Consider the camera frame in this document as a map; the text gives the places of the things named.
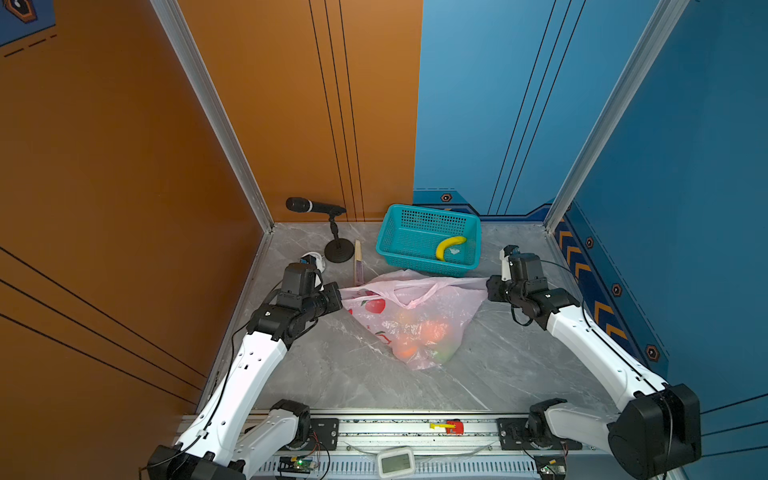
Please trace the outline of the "pink plastic bag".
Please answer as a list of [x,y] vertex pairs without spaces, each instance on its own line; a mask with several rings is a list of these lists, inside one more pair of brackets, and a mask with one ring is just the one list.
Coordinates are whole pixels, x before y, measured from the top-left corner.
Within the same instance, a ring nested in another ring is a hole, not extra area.
[[380,275],[341,290],[344,308],[411,370],[445,364],[487,300],[484,278],[427,276],[413,270]]

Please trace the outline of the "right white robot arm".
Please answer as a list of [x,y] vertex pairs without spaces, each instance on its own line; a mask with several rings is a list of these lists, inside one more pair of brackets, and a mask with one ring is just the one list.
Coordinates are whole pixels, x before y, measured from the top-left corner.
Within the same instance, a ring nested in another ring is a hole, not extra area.
[[671,385],[601,330],[570,292],[550,287],[542,261],[515,245],[500,252],[501,272],[487,283],[492,302],[507,303],[566,346],[610,395],[616,413],[600,415],[562,398],[529,409],[522,442],[548,449],[572,440],[612,454],[635,479],[651,479],[702,456],[700,401]]

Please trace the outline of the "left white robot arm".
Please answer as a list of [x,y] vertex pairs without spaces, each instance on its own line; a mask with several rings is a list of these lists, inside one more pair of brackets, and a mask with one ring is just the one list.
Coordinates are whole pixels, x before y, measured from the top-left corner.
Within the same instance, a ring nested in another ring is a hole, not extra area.
[[172,447],[159,446],[140,477],[148,479],[249,479],[285,446],[304,445],[310,409],[278,401],[265,420],[245,432],[255,401],[292,344],[319,319],[342,308],[336,283],[324,283],[325,262],[310,252],[289,264],[248,322],[234,333],[223,381]]

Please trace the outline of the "white round clock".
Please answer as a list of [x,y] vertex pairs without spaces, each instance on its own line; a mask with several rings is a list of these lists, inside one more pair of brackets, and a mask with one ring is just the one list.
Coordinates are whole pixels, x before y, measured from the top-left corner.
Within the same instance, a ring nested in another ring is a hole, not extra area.
[[323,273],[326,270],[326,261],[324,257],[318,252],[307,252],[301,258],[300,262],[311,265],[313,268]]

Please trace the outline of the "yellow banana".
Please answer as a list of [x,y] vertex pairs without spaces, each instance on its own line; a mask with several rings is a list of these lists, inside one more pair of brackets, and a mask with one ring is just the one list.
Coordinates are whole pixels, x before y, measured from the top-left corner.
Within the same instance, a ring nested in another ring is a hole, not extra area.
[[435,256],[439,261],[445,261],[445,252],[450,248],[463,245],[467,238],[463,236],[454,236],[441,241],[435,251]]

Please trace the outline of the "teal plastic basket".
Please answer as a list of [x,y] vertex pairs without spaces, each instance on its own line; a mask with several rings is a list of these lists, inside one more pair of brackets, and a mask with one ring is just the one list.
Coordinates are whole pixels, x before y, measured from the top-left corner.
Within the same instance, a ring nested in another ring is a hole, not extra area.
[[[438,244],[463,236],[458,256],[435,256]],[[463,277],[475,270],[482,253],[482,226],[478,217],[461,212],[395,204],[382,222],[376,251],[388,265],[443,276]]]

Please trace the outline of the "left green circuit board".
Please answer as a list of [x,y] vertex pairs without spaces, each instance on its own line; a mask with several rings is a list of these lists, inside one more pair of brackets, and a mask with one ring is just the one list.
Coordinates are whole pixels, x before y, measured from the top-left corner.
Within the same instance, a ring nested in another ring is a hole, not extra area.
[[276,473],[279,476],[288,474],[309,476],[318,468],[318,462],[307,457],[280,457]]

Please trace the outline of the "right circuit board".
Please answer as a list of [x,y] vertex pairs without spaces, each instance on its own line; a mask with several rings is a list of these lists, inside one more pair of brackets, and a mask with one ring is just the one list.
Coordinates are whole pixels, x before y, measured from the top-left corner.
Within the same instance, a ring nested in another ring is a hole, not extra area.
[[536,457],[535,464],[541,480],[566,479],[567,466],[563,457]]

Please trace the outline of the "white digital timer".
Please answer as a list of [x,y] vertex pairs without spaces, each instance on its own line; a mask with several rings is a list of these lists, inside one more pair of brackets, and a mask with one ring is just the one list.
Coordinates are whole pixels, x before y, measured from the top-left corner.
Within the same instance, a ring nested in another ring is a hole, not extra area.
[[380,479],[394,479],[413,475],[416,470],[414,452],[409,447],[397,447],[376,454],[377,474]]

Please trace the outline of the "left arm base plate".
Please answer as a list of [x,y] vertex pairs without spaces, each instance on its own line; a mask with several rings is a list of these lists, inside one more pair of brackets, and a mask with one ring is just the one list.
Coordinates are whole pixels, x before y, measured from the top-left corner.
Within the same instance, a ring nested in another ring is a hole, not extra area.
[[284,451],[334,452],[339,439],[338,418],[315,418],[299,420],[294,438],[281,447]]

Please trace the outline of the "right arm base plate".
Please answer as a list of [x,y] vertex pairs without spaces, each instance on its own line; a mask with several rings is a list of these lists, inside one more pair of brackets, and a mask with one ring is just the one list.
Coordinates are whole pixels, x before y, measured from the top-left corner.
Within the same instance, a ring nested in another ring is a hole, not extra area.
[[528,418],[499,418],[496,420],[496,426],[500,446],[504,451],[583,449],[582,443],[556,437],[546,426],[538,425]]

